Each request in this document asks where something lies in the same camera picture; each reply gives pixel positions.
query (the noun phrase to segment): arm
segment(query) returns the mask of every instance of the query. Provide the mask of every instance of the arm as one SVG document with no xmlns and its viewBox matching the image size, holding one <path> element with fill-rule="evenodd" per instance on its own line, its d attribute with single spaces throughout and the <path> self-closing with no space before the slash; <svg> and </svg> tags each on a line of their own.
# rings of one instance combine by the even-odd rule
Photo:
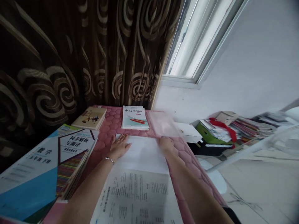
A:
<svg viewBox="0 0 299 224">
<path fill-rule="evenodd" d="M 162 137 L 159 145 L 164 151 L 165 158 L 183 193 L 194 221 L 207 224 L 233 224 L 221 205 L 206 191 L 181 158 L 174 153 L 176 149 L 173 141 L 170 138 Z"/>
<path fill-rule="evenodd" d="M 116 162 L 130 148 L 131 144 L 127 145 L 127 140 L 128 135 L 121 135 L 116 141 L 114 136 L 107 157 Z M 103 159 L 97 165 L 69 200 L 58 223 L 84 224 L 90 222 L 94 208 L 112 167 L 113 163 L 107 159 Z"/>
</svg>

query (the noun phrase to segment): curtain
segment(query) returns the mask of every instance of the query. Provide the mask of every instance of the curtain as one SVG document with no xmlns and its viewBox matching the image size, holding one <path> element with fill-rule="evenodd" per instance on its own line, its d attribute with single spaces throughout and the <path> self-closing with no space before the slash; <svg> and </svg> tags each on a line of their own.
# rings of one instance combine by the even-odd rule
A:
<svg viewBox="0 0 299 224">
<path fill-rule="evenodd" d="M 31 149 L 93 104 L 150 109 L 183 0 L 2 0 L 0 135 Z"/>
</svg>

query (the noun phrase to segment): green storage box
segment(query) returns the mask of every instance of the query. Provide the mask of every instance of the green storage box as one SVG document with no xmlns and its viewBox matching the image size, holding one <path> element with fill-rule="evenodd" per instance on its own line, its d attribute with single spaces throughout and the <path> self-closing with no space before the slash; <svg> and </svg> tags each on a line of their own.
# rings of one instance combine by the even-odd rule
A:
<svg viewBox="0 0 299 224">
<path fill-rule="evenodd" d="M 217 145 L 232 145 L 233 142 L 229 141 L 229 142 L 225 142 L 222 140 L 219 140 L 217 138 L 215 138 L 208 129 L 205 128 L 205 126 L 203 126 L 201 124 L 201 122 L 199 122 L 199 124 L 196 126 L 196 130 L 202 135 L 202 138 L 205 140 L 205 142 L 207 144 L 217 144 Z"/>
</svg>

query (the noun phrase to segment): white wall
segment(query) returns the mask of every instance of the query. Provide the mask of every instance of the white wall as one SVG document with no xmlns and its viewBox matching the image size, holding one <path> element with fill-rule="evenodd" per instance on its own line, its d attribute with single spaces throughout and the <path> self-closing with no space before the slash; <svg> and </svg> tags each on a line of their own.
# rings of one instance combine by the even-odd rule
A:
<svg viewBox="0 0 299 224">
<path fill-rule="evenodd" d="M 202 88 L 160 86 L 154 110 L 191 123 L 221 110 L 245 117 L 299 97 L 299 2 L 249 0 Z"/>
</svg>

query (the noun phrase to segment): silver bracelet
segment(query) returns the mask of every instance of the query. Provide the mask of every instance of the silver bracelet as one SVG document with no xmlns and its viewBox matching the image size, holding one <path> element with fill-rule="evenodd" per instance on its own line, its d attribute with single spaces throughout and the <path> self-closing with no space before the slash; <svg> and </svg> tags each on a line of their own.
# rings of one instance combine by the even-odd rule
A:
<svg viewBox="0 0 299 224">
<path fill-rule="evenodd" d="M 110 160 L 111 162 L 113 162 L 113 165 L 114 165 L 114 161 L 112 159 L 110 159 L 108 157 L 105 157 L 105 159 Z"/>
</svg>

